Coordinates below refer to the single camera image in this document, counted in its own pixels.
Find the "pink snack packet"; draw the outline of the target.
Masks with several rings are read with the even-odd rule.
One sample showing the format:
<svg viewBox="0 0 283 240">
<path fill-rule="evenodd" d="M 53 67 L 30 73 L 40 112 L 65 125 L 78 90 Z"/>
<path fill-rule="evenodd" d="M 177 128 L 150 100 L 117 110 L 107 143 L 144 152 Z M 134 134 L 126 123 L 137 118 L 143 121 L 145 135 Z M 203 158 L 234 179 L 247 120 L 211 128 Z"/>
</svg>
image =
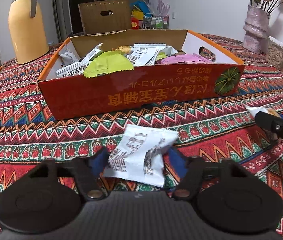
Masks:
<svg viewBox="0 0 283 240">
<path fill-rule="evenodd" d="M 177 63 L 212 63 L 198 54 L 183 54 L 166 57 L 159 62 L 160 64 L 177 64 Z"/>
</svg>

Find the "white silver snack packet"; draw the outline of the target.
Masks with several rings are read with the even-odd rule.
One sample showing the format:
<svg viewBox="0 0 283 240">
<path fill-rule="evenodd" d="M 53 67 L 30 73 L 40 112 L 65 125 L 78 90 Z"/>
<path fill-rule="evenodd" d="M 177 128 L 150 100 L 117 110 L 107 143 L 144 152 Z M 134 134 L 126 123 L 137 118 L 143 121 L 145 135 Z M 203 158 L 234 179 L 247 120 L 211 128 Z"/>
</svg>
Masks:
<svg viewBox="0 0 283 240">
<path fill-rule="evenodd" d="M 72 63 L 76 63 L 76 62 L 80 61 L 80 57 L 77 54 L 76 50 L 73 50 L 73 49 L 68 48 L 68 47 L 63 47 L 59 51 L 59 56 L 61 57 L 65 66 L 68 66 Z"/>
</svg>

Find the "white label snack packet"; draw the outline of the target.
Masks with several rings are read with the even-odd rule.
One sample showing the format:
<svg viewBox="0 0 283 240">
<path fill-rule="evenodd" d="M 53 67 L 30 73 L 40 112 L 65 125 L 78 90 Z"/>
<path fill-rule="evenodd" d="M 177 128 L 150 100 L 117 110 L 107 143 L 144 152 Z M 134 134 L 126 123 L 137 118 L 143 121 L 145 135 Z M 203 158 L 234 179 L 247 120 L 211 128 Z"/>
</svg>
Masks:
<svg viewBox="0 0 283 240">
<path fill-rule="evenodd" d="M 126 57 L 134 67 L 152 65 L 165 47 L 164 43 L 136 43 L 133 51 Z"/>
</svg>

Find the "white oat crisp packet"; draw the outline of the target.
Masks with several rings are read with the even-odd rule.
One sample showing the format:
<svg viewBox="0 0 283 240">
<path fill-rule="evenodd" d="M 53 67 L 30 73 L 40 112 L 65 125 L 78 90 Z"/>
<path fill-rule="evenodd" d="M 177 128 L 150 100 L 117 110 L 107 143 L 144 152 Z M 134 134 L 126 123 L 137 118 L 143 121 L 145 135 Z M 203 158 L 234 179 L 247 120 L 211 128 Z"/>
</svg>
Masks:
<svg viewBox="0 0 283 240">
<path fill-rule="evenodd" d="M 134 50 L 134 47 L 129 46 L 129 45 L 119 46 L 118 48 L 116 48 L 116 51 L 120 51 L 120 52 L 122 52 L 123 54 L 126 54 L 126 55 L 130 55 L 131 53 L 133 53 L 133 50 Z"/>
</svg>

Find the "clear container with seeds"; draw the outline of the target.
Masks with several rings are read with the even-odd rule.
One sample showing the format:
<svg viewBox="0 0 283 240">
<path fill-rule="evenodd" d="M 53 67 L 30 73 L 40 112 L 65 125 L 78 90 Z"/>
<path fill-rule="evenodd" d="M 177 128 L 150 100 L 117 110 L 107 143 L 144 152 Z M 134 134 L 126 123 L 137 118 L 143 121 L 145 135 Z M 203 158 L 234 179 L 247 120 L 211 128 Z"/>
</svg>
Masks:
<svg viewBox="0 0 283 240">
<path fill-rule="evenodd" d="M 272 36 L 268 37 L 266 60 L 278 70 L 283 71 L 283 42 Z"/>
</svg>

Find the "patterned red tablecloth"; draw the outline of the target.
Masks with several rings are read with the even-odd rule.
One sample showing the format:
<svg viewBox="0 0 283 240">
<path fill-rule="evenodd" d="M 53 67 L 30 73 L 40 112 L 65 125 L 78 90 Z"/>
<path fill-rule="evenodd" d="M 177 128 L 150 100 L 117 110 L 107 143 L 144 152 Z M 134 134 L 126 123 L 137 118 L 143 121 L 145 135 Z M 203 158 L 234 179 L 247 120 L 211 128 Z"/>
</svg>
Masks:
<svg viewBox="0 0 283 240">
<path fill-rule="evenodd" d="M 283 141 L 272 142 L 246 110 L 246 106 L 269 106 L 283 114 L 283 72 L 238 40 L 214 35 L 209 39 L 245 62 L 234 96 L 155 103 L 61 121 L 54 119 L 36 83 L 56 47 L 24 66 L 7 61 L 0 73 L 0 192 L 44 158 L 91 155 L 102 146 L 112 150 L 125 126 L 136 124 L 177 131 L 176 146 L 184 155 L 212 162 L 230 158 L 283 198 Z M 277 232 L 283 237 L 283 217 Z"/>
</svg>

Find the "orange cardboard snack box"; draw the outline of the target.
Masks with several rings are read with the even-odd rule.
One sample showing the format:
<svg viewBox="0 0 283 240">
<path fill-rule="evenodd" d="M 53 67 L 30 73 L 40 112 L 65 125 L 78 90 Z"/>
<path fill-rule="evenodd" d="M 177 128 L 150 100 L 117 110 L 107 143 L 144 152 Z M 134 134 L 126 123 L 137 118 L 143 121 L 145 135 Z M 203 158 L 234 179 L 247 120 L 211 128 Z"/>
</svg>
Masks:
<svg viewBox="0 0 283 240">
<path fill-rule="evenodd" d="M 178 63 L 140 66 L 99 77 L 58 78 L 61 59 L 54 54 L 37 84 L 55 119 L 70 119 L 131 108 L 160 101 L 189 101 L 232 95 L 244 72 L 244 63 L 233 53 L 190 30 L 123 30 L 70 37 L 80 56 L 95 46 L 104 51 L 136 43 L 164 43 L 180 54 L 195 54 L 204 47 L 214 53 L 212 63 Z"/>
</svg>

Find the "small oat crisp packet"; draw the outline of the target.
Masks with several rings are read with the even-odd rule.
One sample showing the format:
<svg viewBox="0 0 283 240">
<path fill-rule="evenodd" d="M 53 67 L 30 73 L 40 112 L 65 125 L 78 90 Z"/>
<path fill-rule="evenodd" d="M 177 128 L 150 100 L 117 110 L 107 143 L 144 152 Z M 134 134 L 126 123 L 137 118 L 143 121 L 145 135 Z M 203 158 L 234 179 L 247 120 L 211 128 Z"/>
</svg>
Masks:
<svg viewBox="0 0 283 240">
<path fill-rule="evenodd" d="M 58 69 L 55 73 L 57 77 L 66 77 L 83 74 L 84 70 L 89 66 L 88 62 L 75 62 L 63 68 Z"/>
</svg>

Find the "pink ceramic vase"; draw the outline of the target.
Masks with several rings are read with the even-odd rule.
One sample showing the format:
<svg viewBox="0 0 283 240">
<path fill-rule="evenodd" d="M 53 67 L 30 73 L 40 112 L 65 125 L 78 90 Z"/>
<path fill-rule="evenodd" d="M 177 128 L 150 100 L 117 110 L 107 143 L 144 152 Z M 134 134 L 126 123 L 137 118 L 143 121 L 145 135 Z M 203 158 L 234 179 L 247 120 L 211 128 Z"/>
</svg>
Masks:
<svg viewBox="0 0 283 240">
<path fill-rule="evenodd" d="M 261 8 L 248 5 L 248 11 L 244 22 L 243 29 L 245 31 L 242 46 L 260 54 L 263 52 L 263 47 L 268 39 L 270 14 Z"/>
</svg>

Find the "white crumpled snack packet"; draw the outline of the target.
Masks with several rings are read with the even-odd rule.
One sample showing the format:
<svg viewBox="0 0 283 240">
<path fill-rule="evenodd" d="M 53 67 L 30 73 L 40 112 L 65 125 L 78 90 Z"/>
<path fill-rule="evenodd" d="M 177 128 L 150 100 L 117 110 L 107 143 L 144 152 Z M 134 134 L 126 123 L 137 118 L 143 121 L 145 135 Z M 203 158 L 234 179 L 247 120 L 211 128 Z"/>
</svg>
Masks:
<svg viewBox="0 0 283 240">
<path fill-rule="evenodd" d="M 93 50 L 91 50 L 85 57 L 82 58 L 82 62 L 87 63 L 89 61 L 93 61 L 94 58 L 99 56 L 101 53 L 103 53 L 103 50 L 101 49 L 103 43 L 100 43 L 94 47 Z"/>
</svg>

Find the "yellow thermos jug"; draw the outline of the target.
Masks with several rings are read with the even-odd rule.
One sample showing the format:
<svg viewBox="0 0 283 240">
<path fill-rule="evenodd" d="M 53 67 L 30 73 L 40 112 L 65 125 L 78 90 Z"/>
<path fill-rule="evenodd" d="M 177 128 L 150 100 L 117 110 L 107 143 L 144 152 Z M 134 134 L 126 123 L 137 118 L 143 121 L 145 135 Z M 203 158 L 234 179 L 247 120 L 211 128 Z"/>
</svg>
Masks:
<svg viewBox="0 0 283 240">
<path fill-rule="evenodd" d="M 34 61 L 49 51 L 37 0 L 11 0 L 8 25 L 18 64 Z"/>
</svg>

